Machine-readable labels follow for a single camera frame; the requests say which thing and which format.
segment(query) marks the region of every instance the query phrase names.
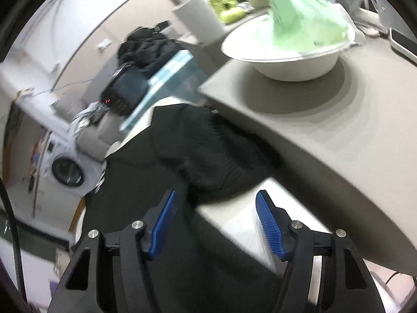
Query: black device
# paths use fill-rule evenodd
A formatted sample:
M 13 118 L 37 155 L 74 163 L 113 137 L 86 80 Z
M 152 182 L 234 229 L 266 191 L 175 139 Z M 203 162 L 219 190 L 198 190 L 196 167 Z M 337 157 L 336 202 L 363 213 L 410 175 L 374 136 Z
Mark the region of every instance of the black device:
M 148 262 L 161 253 L 176 206 L 175 192 L 168 191 L 159 206 L 122 231 L 104 236 L 90 231 L 61 278 L 48 313 L 164 313 Z M 344 231 L 316 232 L 292 221 L 264 190 L 256 196 L 256 210 L 272 252 L 288 261 L 272 313 L 304 313 L 314 255 L 323 256 L 317 313 L 385 312 L 368 268 Z M 274 227 L 277 240 L 271 236 Z
M 127 62 L 113 74 L 100 101 L 120 116 L 128 116 L 141 102 L 149 89 L 148 79 L 133 64 Z
M 389 29 L 391 47 L 417 64 L 417 43 L 394 28 Z

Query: cable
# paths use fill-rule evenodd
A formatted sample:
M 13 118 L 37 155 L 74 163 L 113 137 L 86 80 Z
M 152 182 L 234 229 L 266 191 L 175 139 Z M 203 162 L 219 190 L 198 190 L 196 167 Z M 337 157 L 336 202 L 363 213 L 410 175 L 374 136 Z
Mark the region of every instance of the cable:
M 397 274 L 401 274 L 400 272 L 395 272 L 392 276 L 390 276 L 389 278 L 388 278 L 388 280 L 387 280 L 387 282 L 385 283 L 386 285 L 389 283 L 389 281 L 393 278 L 393 277 L 395 277 Z
M 15 215 L 13 213 L 13 208 L 10 203 L 9 195 L 7 194 L 6 188 L 4 187 L 3 180 L 1 178 L 0 178 L 0 198 L 3 201 L 7 220 L 9 221 L 10 232 L 12 233 L 13 257 L 15 259 L 17 289 L 20 295 L 22 296 L 22 299 L 24 300 L 24 302 L 27 303 L 28 299 L 26 298 L 26 290 L 24 288 L 22 255 L 20 254 L 19 234 L 17 232 Z
M 109 76 L 113 76 L 113 74 L 103 75 L 103 76 L 96 76 L 96 77 L 93 77 L 92 79 L 88 79 L 88 80 L 85 80 L 85 81 L 70 82 L 70 83 L 67 83 L 65 86 L 53 89 L 51 91 L 43 91 L 43 92 L 40 92 L 38 94 L 30 95 L 30 97 L 34 98 L 35 96 L 38 96 L 38 95 L 41 95 L 41 94 L 44 94 L 44 93 L 52 93 L 52 92 L 55 92 L 55 91 L 59 91 L 60 89 L 63 89 L 63 88 L 68 87 L 70 85 L 75 85 L 76 83 L 86 83 L 86 82 L 90 82 L 90 81 L 93 81 L 93 80 L 97 80 L 97 79 L 101 79 L 101 78 L 109 77 Z

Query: washing machine door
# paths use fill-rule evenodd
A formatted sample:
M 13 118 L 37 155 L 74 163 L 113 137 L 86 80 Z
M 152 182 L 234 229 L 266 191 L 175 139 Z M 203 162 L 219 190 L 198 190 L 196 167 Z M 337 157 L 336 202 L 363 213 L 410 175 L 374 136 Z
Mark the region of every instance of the washing machine door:
M 82 168 L 70 157 L 56 158 L 52 163 L 52 174 L 58 182 L 68 187 L 80 187 L 84 183 Z

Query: green plastic bag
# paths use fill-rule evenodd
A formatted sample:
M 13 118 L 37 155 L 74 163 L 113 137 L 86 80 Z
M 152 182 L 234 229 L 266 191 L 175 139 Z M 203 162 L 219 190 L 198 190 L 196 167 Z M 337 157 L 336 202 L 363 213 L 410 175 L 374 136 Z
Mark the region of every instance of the green plastic bag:
M 269 4 L 274 45 L 282 50 L 307 52 L 348 39 L 346 20 L 326 0 L 269 0 Z

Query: gray table surface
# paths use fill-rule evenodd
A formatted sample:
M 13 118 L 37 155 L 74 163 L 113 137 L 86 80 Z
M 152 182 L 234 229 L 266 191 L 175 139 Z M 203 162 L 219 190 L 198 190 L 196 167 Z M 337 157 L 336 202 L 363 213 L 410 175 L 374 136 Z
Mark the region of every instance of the gray table surface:
M 366 259 L 417 276 L 417 67 L 388 40 L 367 38 L 307 82 L 230 60 L 201 92 L 281 152 L 324 224 L 344 228 Z

